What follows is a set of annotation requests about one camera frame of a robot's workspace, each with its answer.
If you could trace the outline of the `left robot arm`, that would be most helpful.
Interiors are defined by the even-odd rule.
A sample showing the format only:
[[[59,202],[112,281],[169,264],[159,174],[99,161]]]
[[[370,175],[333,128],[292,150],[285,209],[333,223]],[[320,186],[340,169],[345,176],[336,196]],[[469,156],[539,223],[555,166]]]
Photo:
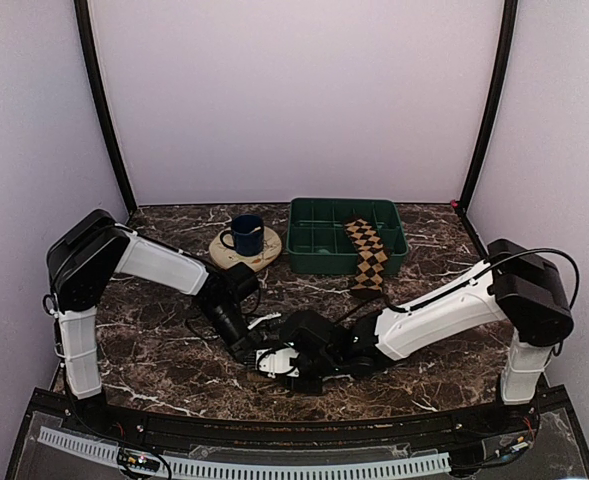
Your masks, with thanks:
[[[181,249],[150,239],[96,209],[46,254],[49,291],[43,306],[54,319],[56,353],[64,362],[75,417],[94,436],[115,427],[114,412],[93,398],[102,393],[96,316],[105,290],[118,276],[141,279],[193,298],[201,314],[242,361],[261,334],[250,327],[242,302],[259,288],[244,263],[223,270]]]

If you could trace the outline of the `green divided plastic tray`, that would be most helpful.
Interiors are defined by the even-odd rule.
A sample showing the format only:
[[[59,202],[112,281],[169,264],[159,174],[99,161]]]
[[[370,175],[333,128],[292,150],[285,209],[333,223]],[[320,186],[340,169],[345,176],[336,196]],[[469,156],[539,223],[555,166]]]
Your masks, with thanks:
[[[345,223],[357,218],[375,228],[389,255],[384,273],[396,275],[409,246],[397,206],[384,199],[293,199],[286,241],[291,270],[308,275],[355,274],[358,254]]]

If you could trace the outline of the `brown argyle sock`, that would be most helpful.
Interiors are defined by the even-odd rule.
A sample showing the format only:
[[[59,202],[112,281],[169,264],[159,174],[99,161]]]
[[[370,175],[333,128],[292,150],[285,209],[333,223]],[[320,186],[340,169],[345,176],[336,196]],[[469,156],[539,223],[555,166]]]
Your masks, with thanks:
[[[360,300],[382,296],[389,252],[377,229],[368,220],[353,216],[344,223],[344,231],[357,253],[356,276],[350,294]]]

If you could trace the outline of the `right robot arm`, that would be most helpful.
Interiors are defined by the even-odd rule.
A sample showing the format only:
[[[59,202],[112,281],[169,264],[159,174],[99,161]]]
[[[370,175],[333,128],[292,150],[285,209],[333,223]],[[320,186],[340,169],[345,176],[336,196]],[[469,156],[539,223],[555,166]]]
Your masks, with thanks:
[[[290,388],[321,391],[324,379],[364,377],[413,353],[472,328],[507,320],[513,328],[500,399],[484,413],[495,434],[508,432],[535,396],[555,346],[574,328],[576,300],[565,291],[550,248],[525,249],[507,239],[488,246],[488,258],[454,281],[413,301],[374,311],[350,328],[313,310],[297,311],[284,323],[282,348],[259,355],[256,365]]]

